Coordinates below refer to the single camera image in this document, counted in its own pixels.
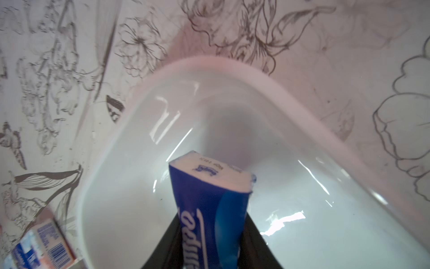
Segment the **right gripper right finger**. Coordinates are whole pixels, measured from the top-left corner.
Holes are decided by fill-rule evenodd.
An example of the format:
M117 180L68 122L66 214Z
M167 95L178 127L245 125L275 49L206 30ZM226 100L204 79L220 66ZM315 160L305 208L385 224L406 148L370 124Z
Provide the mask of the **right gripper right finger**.
M249 214L246 215L245 226L241 236L238 268L283 269Z

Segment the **blue tissue pack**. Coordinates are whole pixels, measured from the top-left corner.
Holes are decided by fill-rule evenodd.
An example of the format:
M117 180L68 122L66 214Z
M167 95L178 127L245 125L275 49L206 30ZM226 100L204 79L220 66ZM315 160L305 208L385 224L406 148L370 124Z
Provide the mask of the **blue tissue pack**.
M187 269L238 266L256 176L196 151L169 162Z

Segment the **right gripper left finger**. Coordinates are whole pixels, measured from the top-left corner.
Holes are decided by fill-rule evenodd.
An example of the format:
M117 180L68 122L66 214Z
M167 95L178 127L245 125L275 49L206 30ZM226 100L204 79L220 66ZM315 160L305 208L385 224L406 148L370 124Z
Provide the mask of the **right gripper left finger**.
M174 216L172 222L162 236L155 250L141 269L182 269L183 248L181 224L178 216Z

